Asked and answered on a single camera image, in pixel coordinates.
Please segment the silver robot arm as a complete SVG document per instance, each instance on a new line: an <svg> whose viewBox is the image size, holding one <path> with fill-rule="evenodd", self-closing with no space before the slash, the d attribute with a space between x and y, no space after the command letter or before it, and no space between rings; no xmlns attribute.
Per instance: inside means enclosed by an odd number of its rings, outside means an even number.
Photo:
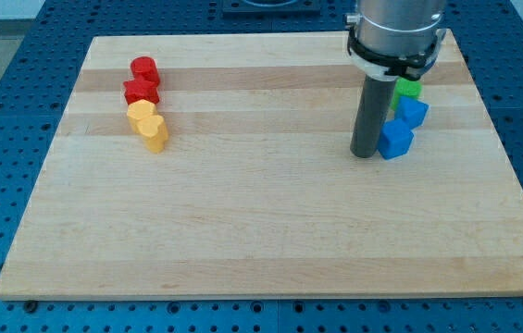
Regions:
<svg viewBox="0 0 523 333"><path fill-rule="evenodd" d="M344 16L347 53L373 80L420 80L435 64L446 30L445 0L357 0Z"/></svg>

